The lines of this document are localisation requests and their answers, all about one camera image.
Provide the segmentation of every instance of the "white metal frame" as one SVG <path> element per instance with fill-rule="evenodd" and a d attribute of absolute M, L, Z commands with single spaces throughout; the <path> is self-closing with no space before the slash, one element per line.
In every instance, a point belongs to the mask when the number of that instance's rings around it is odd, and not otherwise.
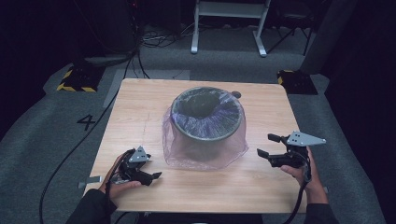
<path fill-rule="evenodd" d="M 260 19 L 259 29 L 257 31 L 253 31 L 253 36 L 256 40 L 256 45 L 260 55 L 262 57 L 267 56 L 267 52 L 265 51 L 264 45 L 262 44 L 261 34 L 270 3 L 271 0 L 266 0 L 264 4 L 220 3 L 196 0 L 194 34 L 192 36 L 191 53 L 195 54 L 198 52 L 199 17 L 220 16 Z"/>

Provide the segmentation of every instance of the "dark background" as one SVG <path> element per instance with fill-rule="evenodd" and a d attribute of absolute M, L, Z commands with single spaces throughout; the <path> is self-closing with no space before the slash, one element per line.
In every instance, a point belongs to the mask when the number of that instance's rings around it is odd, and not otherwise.
<path fill-rule="evenodd" d="M 78 2 L 90 23 L 96 24 L 92 29 L 107 46 L 120 50 L 130 47 L 131 43 L 127 41 L 133 36 L 130 24 L 119 21 L 125 21 L 131 11 L 112 13 L 117 16 L 112 23 L 107 24 L 106 21 L 101 21 L 108 11 L 98 7 L 100 1 L 96 1 L 96 4 L 90 1 Z M 165 2 L 150 0 L 138 5 L 141 8 L 136 14 L 141 22 L 139 24 L 152 22 L 179 33 L 181 21 L 192 22 L 193 1 Z M 0 139 L 22 113 L 45 95 L 42 87 L 47 79 L 75 60 L 65 50 L 64 41 L 68 38 L 60 35 L 64 31 L 56 29 L 56 21 L 61 20 L 62 15 L 70 19 L 67 21 L 74 30 L 70 31 L 70 36 L 75 35 L 75 55 L 90 57 L 109 53 L 92 35 L 91 28 L 73 2 L 60 1 L 56 6 L 56 10 L 61 10 L 64 14 L 59 11 L 50 13 L 50 6 L 46 3 L 25 0 L 7 0 L 1 3 L 0 52 L 3 57 Z M 124 10 L 121 8 L 125 6 L 132 7 L 123 1 L 115 5 L 117 10 Z M 321 70 L 321 74 L 330 80 L 326 96 L 333 113 L 356 157 L 372 180 L 389 223 L 395 218 L 391 209 L 396 201 L 392 190 L 392 183 L 396 179 L 393 168 L 396 148 L 391 142 L 396 136 L 393 71 L 396 62 L 395 10 L 394 1 L 358 1 L 344 32 Z"/>

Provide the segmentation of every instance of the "wooden table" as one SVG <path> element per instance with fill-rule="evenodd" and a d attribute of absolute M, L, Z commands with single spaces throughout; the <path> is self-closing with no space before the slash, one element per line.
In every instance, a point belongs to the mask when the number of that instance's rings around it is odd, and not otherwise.
<path fill-rule="evenodd" d="M 163 157 L 165 111 L 183 91 L 199 86 L 242 93 L 249 150 L 225 169 L 182 170 L 167 165 Z M 294 130 L 298 125 L 280 85 L 127 78 L 122 81 L 91 176 L 105 176 L 119 155 L 143 146 L 152 157 L 142 171 L 163 174 L 149 187 L 128 190 L 114 200 L 120 211 L 290 213 L 299 190 L 296 180 L 272 168 L 257 155 L 256 148 L 283 154 L 285 146 L 269 141 L 267 134 L 288 135 Z M 89 184 L 86 190 L 99 186 Z M 299 212 L 305 207 L 303 198 Z"/>

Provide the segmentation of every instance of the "hand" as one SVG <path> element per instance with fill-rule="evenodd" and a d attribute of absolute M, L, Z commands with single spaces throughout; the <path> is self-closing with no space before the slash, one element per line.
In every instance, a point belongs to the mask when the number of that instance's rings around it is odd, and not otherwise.
<path fill-rule="evenodd" d="M 114 162 L 113 166 L 111 167 L 111 169 L 108 171 L 105 180 L 103 181 L 101 187 L 99 187 L 99 190 L 102 191 L 104 194 L 106 194 L 106 183 L 108 181 L 108 179 L 111 176 L 112 171 L 114 170 L 114 168 L 116 168 L 116 165 L 118 163 L 118 161 L 121 159 L 122 155 L 118 156 L 116 161 Z M 123 191 L 127 190 L 127 189 L 134 189 L 137 187 L 142 186 L 142 184 L 139 181 L 130 181 L 130 182 L 126 182 L 123 184 L 111 184 L 111 188 L 110 188 L 110 200 L 116 198 L 117 196 L 120 195 L 120 193 L 122 193 Z"/>
<path fill-rule="evenodd" d="M 317 166 L 315 165 L 314 157 L 312 156 L 311 148 L 307 147 L 308 150 L 308 157 L 311 163 L 311 175 L 312 175 L 312 180 L 309 182 L 306 187 L 305 187 L 305 193 L 306 193 L 306 198 L 308 203 L 329 203 L 327 199 L 326 192 L 324 191 L 323 185 L 320 182 L 319 175 L 318 175 L 318 170 Z M 293 168 L 288 165 L 283 165 L 280 167 L 280 169 L 289 174 L 292 175 L 300 186 L 304 183 L 304 171 L 303 168 Z"/>

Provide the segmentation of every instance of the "sleeve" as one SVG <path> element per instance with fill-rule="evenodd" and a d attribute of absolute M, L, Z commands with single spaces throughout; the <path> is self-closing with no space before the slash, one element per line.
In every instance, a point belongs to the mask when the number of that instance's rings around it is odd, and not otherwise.
<path fill-rule="evenodd" d="M 309 203 L 304 224 L 338 224 L 332 208 L 327 203 Z"/>
<path fill-rule="evenodd" d="M 117 206 L 110 201 L 109 212 L 112 214 Z M 79 201 L 76 210 L 67 219 L 66 224 L 105 224 L 106 195 L 99 189 L 90 189 Z"/>

